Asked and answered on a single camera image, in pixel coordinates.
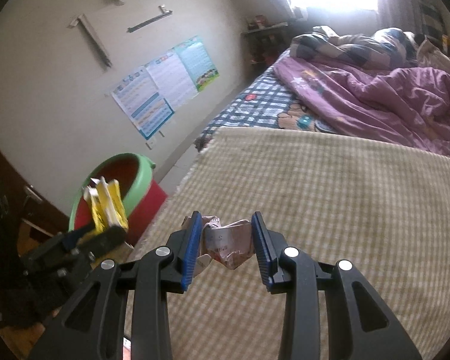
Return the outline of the yellow snack wrapper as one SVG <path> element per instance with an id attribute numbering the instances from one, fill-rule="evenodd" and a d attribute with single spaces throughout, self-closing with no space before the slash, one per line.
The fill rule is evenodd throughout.
<path id="1" fill-rule="evenodd" d="M 91 212 L 94 234 L 101 234 L 113 226 L 128 231 L 128 217 L 117 180 L 108 182 L 103 176 L 91 178 L 89 185 L 83 188 L 82 196 Z"/>

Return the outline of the red bucket green rim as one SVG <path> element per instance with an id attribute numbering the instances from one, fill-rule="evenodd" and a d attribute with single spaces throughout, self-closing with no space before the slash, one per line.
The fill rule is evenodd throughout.
<path id="1" fill-rule="evenodd" d="M 87 176 L 75 195 L 71 209 L 69 230 L 92 221 L 91 210 L 83 198 L 84 189 L 93 179 L 117 180 L 129 229 L 126 242 L 136 245 L 153 221 L 167 194 L 153 179 L 155 163 L 145 155 L 121 153 L 108 158 Z"/>

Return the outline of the dark wooden door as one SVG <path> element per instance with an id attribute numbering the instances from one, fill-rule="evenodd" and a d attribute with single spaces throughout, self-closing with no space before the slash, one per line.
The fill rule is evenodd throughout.
<path id="1" fill-rule="evenodd" d="M 69 217 L 58 210 L 26 181 L 0 151 L 0 214 L 4 208 L 12 217 L 26 219 L 53 235 L 64 233 Z"/>

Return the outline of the beige checkered mat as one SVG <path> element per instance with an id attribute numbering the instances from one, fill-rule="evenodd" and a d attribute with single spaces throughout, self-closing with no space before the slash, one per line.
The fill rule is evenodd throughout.
<path id="1" fill-rule="evenodd" d="M 402 145 L 264 127 L 221 127 L 128 261 L 164 245 L 193 211 L 222 224 L 261 211 L 312 258 L 351 261 L 423 359 L 450 339 L 450 158 Z M 173 359 L 277 359 L 285 299 L 255 256 L 212 262 L 170 294 Z"/>

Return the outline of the blue plaid bed sheet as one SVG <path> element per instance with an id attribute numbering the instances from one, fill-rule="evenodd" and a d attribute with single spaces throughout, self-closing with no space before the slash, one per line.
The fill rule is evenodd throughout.
<path id="1" fill-rule="evenodd" d="M 198 151 L 204 150 L 220 127 L 262 127 L 313 133 L 339 133 L 319 114 L 304 105 L 276 76 L 272 66 L 209 121 L 195 139 L 195 148 Z"/>

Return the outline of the purple quilt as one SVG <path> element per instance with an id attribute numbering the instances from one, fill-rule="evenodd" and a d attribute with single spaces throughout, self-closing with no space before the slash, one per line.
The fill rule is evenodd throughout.
<path id="1" fill-rule="evenodd" d="M 432 67 L 363 71 L 283 57 L 274 74 L 338 133 L 450 157 L 450 74 Z"/>

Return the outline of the dark corner side table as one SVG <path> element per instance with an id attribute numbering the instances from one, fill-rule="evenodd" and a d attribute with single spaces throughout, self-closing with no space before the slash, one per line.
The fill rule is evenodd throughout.
<path id="1" fill-rule="evenodd" d="M 282 22 L 265 28 L 249 29 L 241 33 L 249 50 L 249 62 L 255 71 L 272 66 L 289 48 L 289 24 Z"/>

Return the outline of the wall socket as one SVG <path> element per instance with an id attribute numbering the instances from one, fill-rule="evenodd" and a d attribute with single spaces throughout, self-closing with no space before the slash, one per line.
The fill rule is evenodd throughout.
<path id="1" fill-rule="evenodd" d="M 146 145 L 147 145 L 149 150 L 153 150 L 154 147 L 156 146 L 156 141 L 147 141 Z"/>

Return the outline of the left blue wall poster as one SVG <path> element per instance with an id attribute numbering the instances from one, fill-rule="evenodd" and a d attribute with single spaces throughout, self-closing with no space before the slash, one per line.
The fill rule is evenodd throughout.
<path id="1" fill-rule="evenodd" d="M 145 67 L 123 78 L 110 95 L 146 140 L 175 113 Z"/>

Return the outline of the middle white wall poster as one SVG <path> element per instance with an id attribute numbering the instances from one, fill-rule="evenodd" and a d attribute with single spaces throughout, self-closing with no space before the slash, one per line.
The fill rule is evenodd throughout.
<path id="1" fill-rule="evenodd" d="M 198 95 L 192 78 L 173 49 L 146 63 L 145 69 L 175 111 Z"/>

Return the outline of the right green wall poster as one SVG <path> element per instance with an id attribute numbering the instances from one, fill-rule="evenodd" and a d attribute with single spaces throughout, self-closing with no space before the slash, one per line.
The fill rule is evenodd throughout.
<path id="1" fill-rule="evenodd" d="M 198 92 L 219 77 L 218 69 L 215 67 L 204 42 L 199 36 L 183 41 L 174 47 L 187 73 L 193 81 Z"/>

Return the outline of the metal towel rail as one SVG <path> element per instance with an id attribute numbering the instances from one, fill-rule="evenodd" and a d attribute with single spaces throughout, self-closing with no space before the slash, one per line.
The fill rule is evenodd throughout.
<path id="1" fill-rule="evenodd" d="M 160 11 L 159 15 L 153 16 L 150 19 L 147 19 L 147 20 L 145 20 L 145 21 L 143 21 L 143 22 L 141 22 L 139 24 L 136 24 L 136 25 L 134 25 L 132 27 L 129 27 L 127 29 L 127 32 L 128 33 L 134 33 L 134 32 L 136 32 L 136 31 L 138 31 L 138 30 L 140 30 L 140 29 L 142 29 L 142 28 L 144 28 L 144 27 L 146 27 L 148 25 L 156 23 L 159 20 L 162 20 L 162 19 L 164 19 L 164 18 L 166 18 L 168 16 L 171 16 L 173 14 L 173 10 L 167 9 L 165 5 L 160 5 L 158 7 L 158 10 Z"/>

